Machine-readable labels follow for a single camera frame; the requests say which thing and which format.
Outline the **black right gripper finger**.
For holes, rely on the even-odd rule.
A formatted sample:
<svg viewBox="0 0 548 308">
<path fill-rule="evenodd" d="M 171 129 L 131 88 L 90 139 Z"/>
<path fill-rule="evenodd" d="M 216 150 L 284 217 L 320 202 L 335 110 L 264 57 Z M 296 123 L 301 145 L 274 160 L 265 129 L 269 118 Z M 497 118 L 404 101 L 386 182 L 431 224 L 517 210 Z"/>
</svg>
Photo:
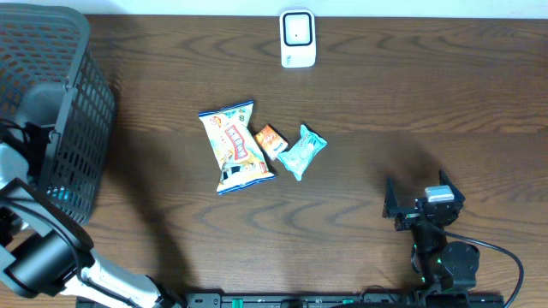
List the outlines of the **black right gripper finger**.
<svg viewBox="0 0 548 308">
<path fill-rule="evenodd" d="M 395 194 L 393 181 L 391 178 L 386 180 L 386 189 L 384 197 L 383 218 L 395 218 L 400 214 L 400 208 Z"/>
<path fill-rule="evenodd" d="M 453 184 L 449 176 L 442 169 L 438 171 L 438 178 L 440 186 L 443 187 L 443 194 L 437 199 L 437 202 L 450 203 L 458 210 L 461 210 L 465 201 L 462 192 Z"/>
</svg>

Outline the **mint green wipes packet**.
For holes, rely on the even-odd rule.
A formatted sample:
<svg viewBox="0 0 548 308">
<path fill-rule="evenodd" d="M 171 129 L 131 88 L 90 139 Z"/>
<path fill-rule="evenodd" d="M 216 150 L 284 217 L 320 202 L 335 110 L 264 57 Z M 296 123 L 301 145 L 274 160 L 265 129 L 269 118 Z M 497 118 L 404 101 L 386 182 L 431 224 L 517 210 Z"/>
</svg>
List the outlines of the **mint green wipes packet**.
<svg viewBox="0 0 548 308">
<path fill-rule="evenodd" d="M 302 180 L 302 176 L 312 160 L 327 146 L 327 141 L 310 130 L 305 124 L 301 124 L 300 134 L 300 139 L 290 150 L 284 151 L 277 156 L 297 181 Z"/>
</svg>

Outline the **small orange snack packet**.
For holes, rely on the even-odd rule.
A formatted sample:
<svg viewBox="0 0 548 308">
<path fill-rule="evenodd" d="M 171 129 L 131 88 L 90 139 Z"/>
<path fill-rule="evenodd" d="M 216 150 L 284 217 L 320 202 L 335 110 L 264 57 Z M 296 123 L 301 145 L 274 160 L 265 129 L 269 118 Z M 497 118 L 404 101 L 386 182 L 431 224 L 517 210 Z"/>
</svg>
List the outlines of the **small orange snack packet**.
<svg viewBox="0 0 548 308">
<path fill-rule="evenodd" d="M 272 161 L 275 161 L 278 155 L 289 146 L 289 143 L 270 124 L 256 133 L 254 139 Z"/>
</svg>

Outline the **yellow snack chip bag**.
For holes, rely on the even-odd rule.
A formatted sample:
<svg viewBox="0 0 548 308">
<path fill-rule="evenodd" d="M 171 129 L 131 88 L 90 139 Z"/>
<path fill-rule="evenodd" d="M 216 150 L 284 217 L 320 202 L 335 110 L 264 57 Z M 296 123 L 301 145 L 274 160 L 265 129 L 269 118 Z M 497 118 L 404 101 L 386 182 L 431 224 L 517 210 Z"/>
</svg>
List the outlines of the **yellow snack chip bag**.
<svg viewBox="0 0 548 308">
<path fill-rule="evenodd" d="M 253 105 L 254 101 L 250 100 L 198 114 L 221 171 L 217 186 L 219 195 L 275 178 L 247 128 Z"/>
</svg>

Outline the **teal mouthwash bottle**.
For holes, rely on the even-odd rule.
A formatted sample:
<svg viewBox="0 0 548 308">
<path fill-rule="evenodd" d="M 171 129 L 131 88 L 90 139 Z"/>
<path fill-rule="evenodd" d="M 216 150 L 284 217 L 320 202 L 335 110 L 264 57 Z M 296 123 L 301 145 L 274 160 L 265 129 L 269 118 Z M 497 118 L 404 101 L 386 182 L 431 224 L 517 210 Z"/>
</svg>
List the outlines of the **teal mouthwash bottle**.
<svg viewBox="0 0 548 308">
<path fill-rule="evenodd" d="M 66 187 L 49 187 L 46 194 L 56 202 L 66 204 L 74 204 L 78 199 L 77 193 Z"/>
</svg>

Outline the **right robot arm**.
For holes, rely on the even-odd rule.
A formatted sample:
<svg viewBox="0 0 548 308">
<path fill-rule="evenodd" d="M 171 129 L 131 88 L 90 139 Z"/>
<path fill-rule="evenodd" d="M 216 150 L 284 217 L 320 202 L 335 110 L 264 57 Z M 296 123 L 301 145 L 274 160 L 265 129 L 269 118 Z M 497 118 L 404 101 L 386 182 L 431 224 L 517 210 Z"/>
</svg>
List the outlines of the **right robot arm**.
<svg viewBox="0 0 548 308">
<path fill-rule="evenodd" d="M 395 230 L 413 236 L 411 262 L 426 286 L 414 292 L 424 307 L 470 307 L 468 291 L 476 286 L 480 251 L 463 241 L 448 241 L 444 228 L 459 216 L 464 195 L 445 172 L 438 173 L 439 184 L 425 189 L 411 207 L 398 204 L 392 180 L 386 181 L 382 217 L 395 221 Z"/>
</svg>

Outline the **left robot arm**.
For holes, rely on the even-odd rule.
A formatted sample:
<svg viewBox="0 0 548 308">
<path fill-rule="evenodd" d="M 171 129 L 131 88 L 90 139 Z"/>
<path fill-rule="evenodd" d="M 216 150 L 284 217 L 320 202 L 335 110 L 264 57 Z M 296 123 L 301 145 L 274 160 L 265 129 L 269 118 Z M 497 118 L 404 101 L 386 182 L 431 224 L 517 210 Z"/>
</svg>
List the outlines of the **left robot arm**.
<svg viewBox="0 0 548 308">
<path fill-rule="evenodd" d="M 147 275 L 102 258 L 91 237 L 25 181 L 37 157 L 18 124 L 1 121 L 1 281 L 25 298 L 76 296 L 78 306 L 185 307 Z"/>
</svg>

